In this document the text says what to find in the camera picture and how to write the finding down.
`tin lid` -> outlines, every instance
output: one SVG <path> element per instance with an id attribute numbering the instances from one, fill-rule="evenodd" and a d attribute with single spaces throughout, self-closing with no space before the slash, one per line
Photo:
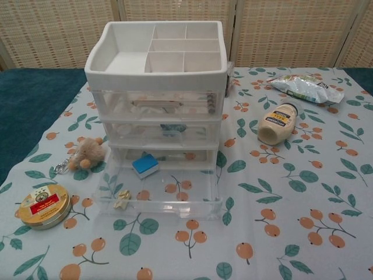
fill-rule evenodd
<path id="1" fill-rule="evenodd" d="M 31 192 L 21 203 L 18 214 L 26 225 L 42 226 L 70 210 L 70 196 L 61 185 L 47 185 Z"/>

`plastic bag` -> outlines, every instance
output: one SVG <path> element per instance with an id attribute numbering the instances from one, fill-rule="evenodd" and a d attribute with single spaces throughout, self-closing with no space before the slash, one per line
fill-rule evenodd
<path id="1" fill-rule="evenodd" d="M 344 98 L 344 93 L 309 75 L 284 75 L 270 78 L 267 83 L 283 93 L 314 103 L 340 103 Z"/>

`tablecloth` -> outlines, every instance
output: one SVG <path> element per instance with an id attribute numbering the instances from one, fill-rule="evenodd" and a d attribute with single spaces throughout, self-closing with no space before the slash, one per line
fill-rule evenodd
<path id="1" fill-rule="evenodd" d="M 258 120 L 284 96 L 265 80 L 290 73 L 313 75 L 345 98 L 302 102 L 292 136 L 264 145 Z M 372 279 L 373 97 L 344 71 L 235 69 L 217 158 L 219 220 L 101 215 L 92 193 L 104 163 L 52 172 L 80 137 L 106 140 L 88 85 L 75 98 L 0 187 L 1 279 Z M 31 230 L 18 203 L 49 183 L 69 190 L 73 209 L 56 227 Z"/>

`wicker screen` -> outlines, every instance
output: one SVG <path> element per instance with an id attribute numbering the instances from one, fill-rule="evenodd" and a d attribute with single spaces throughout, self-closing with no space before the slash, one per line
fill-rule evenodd
<path id="1" fill-rule="evenodd" d="M 125 20 L 220 20 L 227 52 L 231 46 L 236 0 L 119 0 Z"/>
<path id="2" fill-rule="evenodd" d="M 232 46 L 232 54 L 237 53 L 236 65 L 246 67 L 333 66 L 346 25 L 359 2 L 243 1 L 239 39 L 237 46 Z"/>
<path id="3" fill-rule="evenodd" d="M 16 67 L 84 67 L 111 20 L 110 0 L 6 0 L 0 37 Z"/>
<path id="4" fill-rule="evenodd" d="M 343 67 L 373 67 L 373 1 L 342 59 Z"/>

